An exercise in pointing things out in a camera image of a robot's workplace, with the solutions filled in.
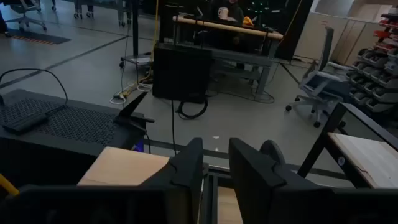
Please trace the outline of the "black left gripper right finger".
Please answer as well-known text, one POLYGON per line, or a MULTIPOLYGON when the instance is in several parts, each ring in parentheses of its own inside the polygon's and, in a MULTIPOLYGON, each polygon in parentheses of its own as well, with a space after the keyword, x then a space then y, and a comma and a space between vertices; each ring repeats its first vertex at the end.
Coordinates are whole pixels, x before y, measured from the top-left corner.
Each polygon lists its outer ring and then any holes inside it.
POLYGON ((229 139, 229 168, 244 224, 316 224, 330 191, 292 172, 273 141, 260 151, 229 139))

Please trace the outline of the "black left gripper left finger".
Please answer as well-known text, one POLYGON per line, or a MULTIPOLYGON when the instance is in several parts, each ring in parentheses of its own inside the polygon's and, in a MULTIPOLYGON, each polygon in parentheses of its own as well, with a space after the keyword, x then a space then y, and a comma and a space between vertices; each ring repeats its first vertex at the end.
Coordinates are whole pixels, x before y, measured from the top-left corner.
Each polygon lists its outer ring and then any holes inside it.
POLYGON ((183 150, 146 180, 155 190, 147 198, 147 224, 197 224, 203 180, 203 140, 193 138, 183 150))

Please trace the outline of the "wooden shelf with black legs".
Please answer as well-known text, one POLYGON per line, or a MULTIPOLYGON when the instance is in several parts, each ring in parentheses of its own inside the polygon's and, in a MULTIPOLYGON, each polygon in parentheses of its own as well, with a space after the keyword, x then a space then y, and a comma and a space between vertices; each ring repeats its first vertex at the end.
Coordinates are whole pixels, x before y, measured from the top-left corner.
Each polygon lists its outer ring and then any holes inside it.
POLYGON ((300 166, 298 175, 306 177, 324 149, 355 187, 398 189, 398 138, 355 106, 347 103, 336 105, 300 166), (336 133, 346 113, 359 119, 381 139, 377 141, 336 133))

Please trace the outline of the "black wifi antenna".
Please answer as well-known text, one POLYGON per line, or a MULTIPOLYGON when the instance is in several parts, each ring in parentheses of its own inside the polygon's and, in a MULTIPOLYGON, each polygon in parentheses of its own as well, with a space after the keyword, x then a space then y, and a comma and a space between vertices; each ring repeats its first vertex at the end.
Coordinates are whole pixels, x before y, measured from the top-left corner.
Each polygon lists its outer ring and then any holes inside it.
POLYGON ((128 129, 136 128, 146 133, 146 123, 155 123, 153 119, 146 118, 143 114, 135 114, 135 109, 145 98, 147 92, 142 92, 137 98, 125 106, 114 118, 113 122, 128 129))

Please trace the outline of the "black floor-standing box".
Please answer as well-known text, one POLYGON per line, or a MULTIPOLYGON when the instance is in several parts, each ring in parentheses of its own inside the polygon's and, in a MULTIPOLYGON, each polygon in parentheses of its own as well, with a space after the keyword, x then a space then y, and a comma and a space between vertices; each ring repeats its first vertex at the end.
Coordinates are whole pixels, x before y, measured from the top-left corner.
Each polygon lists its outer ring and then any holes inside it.
POLYGON ((159 44, 154 49, 153 96, 202 104, 212 61, 209 50, 159 44))

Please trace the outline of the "black computer tower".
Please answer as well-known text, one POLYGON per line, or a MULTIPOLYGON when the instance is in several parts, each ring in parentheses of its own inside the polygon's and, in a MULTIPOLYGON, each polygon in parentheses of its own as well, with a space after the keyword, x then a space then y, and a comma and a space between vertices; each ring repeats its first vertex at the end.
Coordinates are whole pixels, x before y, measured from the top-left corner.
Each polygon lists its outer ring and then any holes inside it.
POLYGON ((32 113, 44 113, 65 100, 26 90, 4 95, 0 106, 0 174, 16 187, 75 185, 107 146, 132 149, 144 139, 146 124, 127 128, 114 122, 116 108, 68 100, 67 106, 27 133, 3 126, 32 113))

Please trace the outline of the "grey office chair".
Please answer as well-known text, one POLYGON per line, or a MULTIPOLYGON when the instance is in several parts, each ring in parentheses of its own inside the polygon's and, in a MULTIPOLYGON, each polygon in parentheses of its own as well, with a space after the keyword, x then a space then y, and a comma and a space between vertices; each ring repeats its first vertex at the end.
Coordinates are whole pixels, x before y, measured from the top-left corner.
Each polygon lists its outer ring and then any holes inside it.
POLYGON ((298 84, 304 95, 297 95, 295 101, 289 103, 285 110, 289 112, 296 106, 310 106, 311 113, 316 116, 313 124, 321 125, 321 115, 330 113, 337 103, 343 102, 348 96, 349 83, 346 74, 353 71, 351 67, 330 61, 334 29, 325 27, 326 34, 320 60, 311 63, 298 84))

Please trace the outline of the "parts bin storage rack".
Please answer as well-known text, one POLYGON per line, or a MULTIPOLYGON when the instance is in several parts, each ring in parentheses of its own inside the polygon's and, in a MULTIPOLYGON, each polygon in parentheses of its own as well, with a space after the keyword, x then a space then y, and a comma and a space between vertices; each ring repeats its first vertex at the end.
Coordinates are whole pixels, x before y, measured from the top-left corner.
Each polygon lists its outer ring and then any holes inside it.
POLYGON ((350 97, 368 113, 389 114, 398 109, 398 12, 381 15, 377 38, 361 49, 352 71, 350 97))

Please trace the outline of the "desk with wooden top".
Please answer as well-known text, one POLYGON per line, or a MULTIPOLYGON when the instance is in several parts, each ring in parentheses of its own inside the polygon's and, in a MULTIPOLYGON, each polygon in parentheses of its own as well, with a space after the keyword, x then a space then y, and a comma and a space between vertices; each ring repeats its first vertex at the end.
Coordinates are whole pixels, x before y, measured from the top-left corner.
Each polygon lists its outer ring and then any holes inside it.
POLYGON ((254 94, 254 100, 260 101, 262 100, 264 88, 266 86, 266 82, 268 79, 268 75, 270 74, 270 70, 273 66, 277 68, 275 64, 274 55, 278 48, 279 42, 283 39, 283 35, 273 31, 273 32, 265 32, 261 30, 252 29, 248 26, 238 27, 235 25, 227 25, 221 24, 217 22, 207 22, 201 20, 194 20, 188 19, 184 16, 173 16, 174 23, 182 23, 182 24, 190 24, 193 26, 205 27, 205 28, 212 28, 218 30, 227 30, 231 32, 237 32, 239 34, 249 34, 249 35, 256 35, 263 37, 263 44, 261 53, 254 55, 254 54, 247 54, 242 52, 235 52, 230 50, 221 50, 208 47, 207 49, 212 52, 212 56, 215 59, 220 60, 227 60, 231 62, 239 62, 239 63, 246 63, 250 64, 253 67, 262 67, 261 74, 256 77, 257 78, 257 90, 254 94))

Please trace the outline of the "small black box on computer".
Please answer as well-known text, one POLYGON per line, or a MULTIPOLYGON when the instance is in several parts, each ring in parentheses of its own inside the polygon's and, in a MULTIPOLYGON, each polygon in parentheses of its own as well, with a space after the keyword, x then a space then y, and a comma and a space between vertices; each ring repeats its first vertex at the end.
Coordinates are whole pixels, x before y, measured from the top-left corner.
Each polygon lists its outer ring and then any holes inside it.
POLYGON ((47 122, 48 118, 49 116, 45 113, 32 113, 23 118, 3 124, 2 127, 9 133, 21 135, 47 122))

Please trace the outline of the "dark floor mat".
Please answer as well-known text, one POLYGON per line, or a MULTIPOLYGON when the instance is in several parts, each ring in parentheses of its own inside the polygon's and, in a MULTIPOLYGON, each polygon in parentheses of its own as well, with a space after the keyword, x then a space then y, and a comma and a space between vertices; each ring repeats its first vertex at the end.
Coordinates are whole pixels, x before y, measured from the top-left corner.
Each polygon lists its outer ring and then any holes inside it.
POLYGON ((64 37, 58 37, 47 34, 38 34, 35 32, 28 32, 28 31, 20 31, 17 29, 9 29, 8 32, 11 35, 11 37, 14 39, 24 40, 32 43, 60 45, 70 41, 70 39, 64 37))

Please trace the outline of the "dark office chair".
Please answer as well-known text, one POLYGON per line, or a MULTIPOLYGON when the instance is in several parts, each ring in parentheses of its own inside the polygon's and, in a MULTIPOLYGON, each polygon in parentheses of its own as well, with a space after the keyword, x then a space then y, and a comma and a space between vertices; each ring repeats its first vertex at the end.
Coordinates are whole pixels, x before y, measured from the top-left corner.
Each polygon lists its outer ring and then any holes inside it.
POLYGON ((2 0, 3 5, 9 6, 14 12, 22 14, 22 17, 16 19, 5 20, 5 23, 17 22, 19 30, 24 32, 24 27, 29 27, 29 24, 37 24, 47 31, 47 27, 43 22, 31 19, 26 16, 29 11, 41 12, 40 0, 2 0))

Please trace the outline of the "black metal table frame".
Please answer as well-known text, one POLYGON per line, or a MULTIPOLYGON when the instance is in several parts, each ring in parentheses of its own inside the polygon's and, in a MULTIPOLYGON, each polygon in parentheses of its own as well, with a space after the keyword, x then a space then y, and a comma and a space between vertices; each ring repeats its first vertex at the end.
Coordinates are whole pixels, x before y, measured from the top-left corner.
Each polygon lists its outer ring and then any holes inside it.
POLYGON ((198 224, 242 222, 229 169, 204 163, 198 224))

